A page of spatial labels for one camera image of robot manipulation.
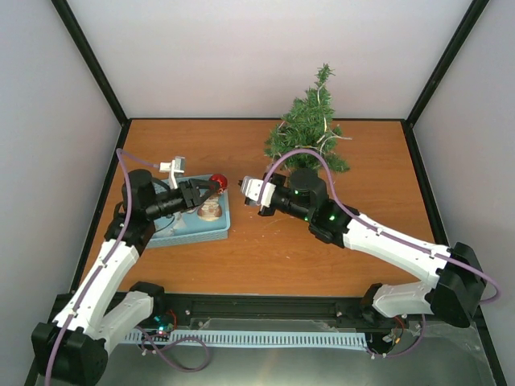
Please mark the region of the red ball ornament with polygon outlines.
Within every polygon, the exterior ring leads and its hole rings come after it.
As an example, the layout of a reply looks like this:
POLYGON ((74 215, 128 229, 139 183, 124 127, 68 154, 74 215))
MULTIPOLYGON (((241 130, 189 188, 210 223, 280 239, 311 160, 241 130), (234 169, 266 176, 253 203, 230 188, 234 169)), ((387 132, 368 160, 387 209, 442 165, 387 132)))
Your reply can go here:
POLYGON ((228 180, 223 174, 213 174, 209 180, 219 184, 218 195, 222 195, 228 187, 228 180))

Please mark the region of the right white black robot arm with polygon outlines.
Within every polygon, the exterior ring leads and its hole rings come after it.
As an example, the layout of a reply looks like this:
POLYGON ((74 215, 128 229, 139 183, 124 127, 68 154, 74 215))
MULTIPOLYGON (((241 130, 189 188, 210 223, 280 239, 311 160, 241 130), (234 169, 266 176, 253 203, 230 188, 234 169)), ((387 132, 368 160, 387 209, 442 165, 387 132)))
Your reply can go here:
POLYGON ((432 244, 383 227, 355 208, 340 207, 326 182, 310 169, 291 177, 272 174, 269 182, 250 176, 239 181, 245 203, 260 206, 260 216, 280 211, 304 220, 318 240, 369 254, 418 280, 404 285, 381 283, 361 299, 364 319, 377 325, 383 318, 429 314, 460 328, 471 325, 486 287, 474 250, 432 244))

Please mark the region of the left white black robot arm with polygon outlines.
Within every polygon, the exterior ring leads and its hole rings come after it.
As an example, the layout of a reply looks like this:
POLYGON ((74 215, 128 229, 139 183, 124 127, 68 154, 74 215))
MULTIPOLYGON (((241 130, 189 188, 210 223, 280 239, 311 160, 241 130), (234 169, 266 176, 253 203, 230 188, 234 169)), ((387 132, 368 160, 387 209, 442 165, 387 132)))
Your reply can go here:
POLYGON ((140 322, 165 319, 167 303, 160 285, 140 281, 114 308, 109 305, 155 234, 155 221, 201 206, 221 184, 188 179, 158 193, 155 182, 148 170, 124 174, 123 200, 92 268, 63 309, 33 330, 35 362, 45 384, 52 379, 97 384, 114 348, 140 322))

